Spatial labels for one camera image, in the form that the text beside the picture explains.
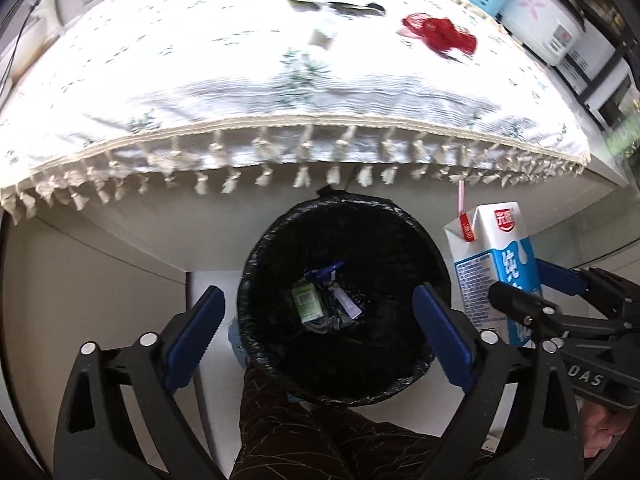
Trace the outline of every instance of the metal pin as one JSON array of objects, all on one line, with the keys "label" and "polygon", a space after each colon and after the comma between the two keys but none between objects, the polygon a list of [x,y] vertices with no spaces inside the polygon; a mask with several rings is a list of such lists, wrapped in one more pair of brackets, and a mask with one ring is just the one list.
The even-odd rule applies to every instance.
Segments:
[{"label": "metal pin", "polygon": [[492,330],[485,330],[480,334],[480,339],[482,339],[482,341],[484,341],[485,343],[495,345],[500,338],[498,338],[497,333],[493,332]]},{"label": "metal pin", "polygon": [[140,338],[140,344],[142,346],[151,346],[156,344],[158,341],[158,334],[154,334],[153,332],[146,333]]},{"label": "metal pin", "polygon": [[553,341],[543,341],[542,349],[549,354],[555,354],[558,351],[558,347]]},{"label": "metal pin", "polygon": [[84,355],[89,355],[95,352],[95,343],[89,341],[88,343],[84,343],[82,348],[80,349],[80,353]]}]

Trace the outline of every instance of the blue gripper pad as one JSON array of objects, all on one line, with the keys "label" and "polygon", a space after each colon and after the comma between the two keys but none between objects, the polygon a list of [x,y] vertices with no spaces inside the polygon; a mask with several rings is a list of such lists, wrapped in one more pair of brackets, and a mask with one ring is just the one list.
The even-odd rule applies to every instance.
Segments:
[{"label": "blue gripper pad", "polygon": [[192,310],[193,315],[165,354],[163,384],[165,391],[170,395],[191,381],[204,352],[225,317],[225,295],[219,288],[211,285]]},{"label": "blue gripper pad", "polygon": [[467,394],[476,385],[474,353],[444,312],[447,307],[438,300],[435,291],[428,287],[431,288],[430,285],[420,285],[414,290],[415,319],[449,382],[460,386]]},{"label": "blue gripper pad", "polygon": [[536,260],[540,283],[555,290],[564,292],[568,296],[581,296],[587,289],[586,280],[570,269],[550,264],[545,260]]}]

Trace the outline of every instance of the blue and white carton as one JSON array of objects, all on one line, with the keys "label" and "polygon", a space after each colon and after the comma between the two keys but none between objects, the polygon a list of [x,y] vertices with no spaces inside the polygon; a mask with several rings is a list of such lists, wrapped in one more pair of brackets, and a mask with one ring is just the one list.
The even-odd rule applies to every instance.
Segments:
[{"label": "blue and white carton", "polygon": [[[530,330],[489,303],[489,287],[509,283],[540,294],[540,277],[527,228],[517,202],[478,206],[444,227],[460,283],[466,316],[478,330],[493,330],[507,343],[522,346]],[[463,224],[468,221],[471,232]]]}]

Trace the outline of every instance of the brown patterned pants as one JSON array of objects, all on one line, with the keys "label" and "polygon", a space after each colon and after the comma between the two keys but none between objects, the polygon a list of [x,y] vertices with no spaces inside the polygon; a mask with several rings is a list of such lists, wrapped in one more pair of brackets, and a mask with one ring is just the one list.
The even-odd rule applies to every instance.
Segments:
[{"label": "brown patterned pants", "polygon": [[439,441],[351,410],[309,413],[255,367],[244,375],[240,431],[230,480],[410,480]]}]

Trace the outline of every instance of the black trash bag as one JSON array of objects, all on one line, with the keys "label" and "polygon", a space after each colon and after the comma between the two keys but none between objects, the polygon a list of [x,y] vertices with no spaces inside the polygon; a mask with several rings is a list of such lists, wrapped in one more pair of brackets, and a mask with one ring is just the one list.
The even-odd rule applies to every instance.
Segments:
[{"label": "black trash bag", "polygon": [[[312,332],[291,290],[306,272],[341,261],[336,282],[362,314]],[[423,282],[450,304],[442,255],[411,215],[389,200],[325,188],[278,218],[251,252],[238,290],[242,342],[254,362],[302,399],[374,404],[417,381],[433,360],[412,309]],[[331,294],[321,295],[330,314],[341,308]]]}]

